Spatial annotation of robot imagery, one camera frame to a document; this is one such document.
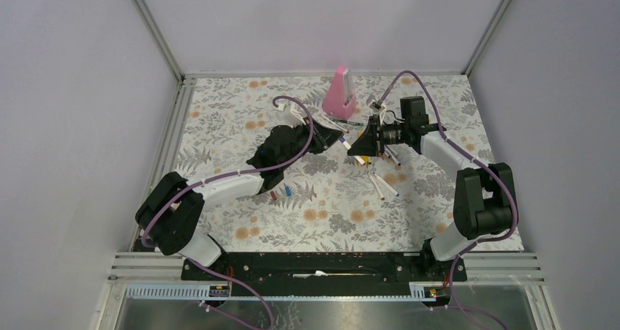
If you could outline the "dark green marker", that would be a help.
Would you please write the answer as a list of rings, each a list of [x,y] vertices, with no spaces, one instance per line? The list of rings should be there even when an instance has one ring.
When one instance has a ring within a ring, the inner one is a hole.
[[[355,126],[355,127],[363,127],[363,126],[365,126],[364,123],[358,122],[358,121],[345,121],[345,120],[342,120],[342,119],[337,119],[337,121],[339,123],[348,124],[350,126]]]

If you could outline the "magenta capped white marker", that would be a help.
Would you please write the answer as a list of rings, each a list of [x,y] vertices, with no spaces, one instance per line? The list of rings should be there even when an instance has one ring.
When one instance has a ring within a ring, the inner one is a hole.
[[[342,131],[345,134],[349,133],[349,130],[347,130],[346,128],[344,128],[341,125],[338,125],[336,122],[330,120],[327,116],[320,114],[321,117],[323,117],[324,120],[326,120],[327,123],[329,123],[331,126],[334,126],[335,128],[339,129],[340,131]]]

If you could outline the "red brown capped marker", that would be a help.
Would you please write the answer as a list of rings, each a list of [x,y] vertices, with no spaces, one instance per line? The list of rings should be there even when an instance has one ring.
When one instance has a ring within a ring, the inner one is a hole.
[[[369,173],[368,177],[371,181],[371,183],[374,185],[374,189],[377,191],[377,194],[379,196],[380,200],[385,200],[385,195],[383,194],[383,192],[381,191],[379,184],[377,182],[377,180],[375,179],[375,176],[373,173]]]

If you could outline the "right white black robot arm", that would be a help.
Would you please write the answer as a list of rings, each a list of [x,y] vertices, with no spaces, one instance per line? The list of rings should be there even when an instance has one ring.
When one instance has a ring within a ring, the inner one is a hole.
[[[391,123],[383,121],[382,101],[371,99],[368,105],[374,113],[349,155],[378,157],[388,145],[406,144],[455,181],[453,223],[426,243],[430,253],[419,261],[426,279],[439,279],[448,270],[448,260],[479,241],[501,241],[514,233],[518,211],[508,165],[485,164],[449,139],[440,121],[430,121],[422,97],[402,98],[401,116]]]

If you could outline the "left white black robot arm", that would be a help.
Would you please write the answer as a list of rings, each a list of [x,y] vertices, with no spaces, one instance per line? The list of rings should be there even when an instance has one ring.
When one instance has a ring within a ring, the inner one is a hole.
[[[281,105],[289,125],[274,127],[252,158],[236,171],[201,181],[185,179],[173,171],[152,189],[135,220],[143,230],[141,244],[163,255],[179,254],[199,263],[199,270],[211,280],[224,275],[227,261],[223,249],[210,236],[196,231],[203,209],[212,209],[238,198],[263,194],[277,186],[284,171],[305,154],[321,154],[343,133],[302,116],[293,101]]]

